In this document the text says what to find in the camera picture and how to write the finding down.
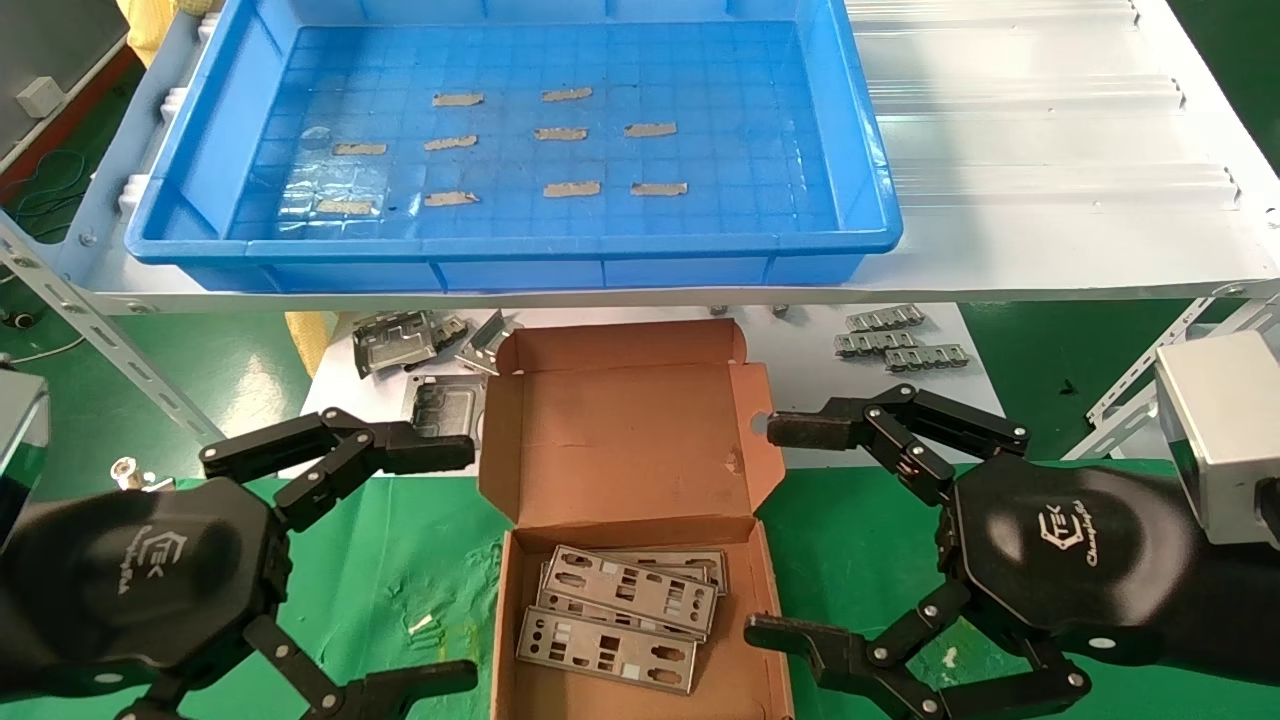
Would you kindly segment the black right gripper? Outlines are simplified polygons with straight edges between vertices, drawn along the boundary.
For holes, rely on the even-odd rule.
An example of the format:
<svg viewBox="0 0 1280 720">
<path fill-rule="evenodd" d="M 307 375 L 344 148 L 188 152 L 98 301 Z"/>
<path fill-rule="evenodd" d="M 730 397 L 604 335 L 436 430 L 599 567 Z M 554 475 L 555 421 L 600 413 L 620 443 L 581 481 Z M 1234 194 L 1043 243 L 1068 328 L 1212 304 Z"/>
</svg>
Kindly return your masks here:
<svg viewBox="0 0 1280 720">
<path fill-rule="evenodd" d="M 908 383 L 833 397 L 815 413 L 774 413 L 767 438 L 781 448 L 865 450 L 924 505 L 950 502 L 957 551 L 948 570 L 974 594 L 946 582 L 873 639 L 750 615 L 744 639 L 804 659 L 822 689 L 867 698 L 890 719 L 1044 717 L 1092 688 L 1060 650 L 1277 684 L 1277 551 L 1212 544 L 1174 479 L 989 460 L 955 482 L 928 439 L 984 461 L 1024 456 L 1029 430 Z M 974 624 L 1012 643 L 1029 670 L 929 687 L 910 661 L 975 607 Z"/>
</svg>

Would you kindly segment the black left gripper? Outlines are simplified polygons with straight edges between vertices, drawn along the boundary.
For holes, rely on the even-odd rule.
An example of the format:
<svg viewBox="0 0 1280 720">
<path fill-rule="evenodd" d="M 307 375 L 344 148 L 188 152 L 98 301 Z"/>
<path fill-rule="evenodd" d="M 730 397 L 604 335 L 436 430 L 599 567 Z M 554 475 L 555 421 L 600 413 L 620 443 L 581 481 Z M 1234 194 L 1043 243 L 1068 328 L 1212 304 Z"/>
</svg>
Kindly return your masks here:
<svg viewBox="0 0 1280 720">
<path fill-rule="evenodd" d="M 232 480 L 31 500 L 3 544 L 3 694 L 206 688 L 252 653 L 289 571 L 280 518 Z"/>
</svg>

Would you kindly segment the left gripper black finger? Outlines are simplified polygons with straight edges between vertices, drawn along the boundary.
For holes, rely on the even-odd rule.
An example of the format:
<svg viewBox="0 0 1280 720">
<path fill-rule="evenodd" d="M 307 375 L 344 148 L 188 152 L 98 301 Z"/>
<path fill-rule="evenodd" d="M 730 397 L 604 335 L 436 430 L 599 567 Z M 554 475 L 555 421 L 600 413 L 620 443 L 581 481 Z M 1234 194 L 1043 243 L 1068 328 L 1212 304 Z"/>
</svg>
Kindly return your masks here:
<svg viewBox="0 0 1280 720">
<path fill-rule="evenodd" d="M 238 484 L 302 462 L 308 468 L 274 496 L 274 511 L 293 532 L 307 530 L 378 473 L 458 471 L 476 457 L 467 436 L 421 437 L 408 421 L 365 421 L 329 407 L 210 445 L 206 478 Z"/>
<path fill-rule="evenodd" d="M 225 676 L 259 653 L 306 703 L 305 719 L 404 719 L 421 700 L 462 693 L 477 684 L 468 660 L 367 674 L 338 685 L 271 614 L 214 621 L 197 614 L 129 618 L 118 632 L 118 657 L 140 670 L 147 691 L 120 719 L 179 719 L 189 692 Z"/>
</svg>

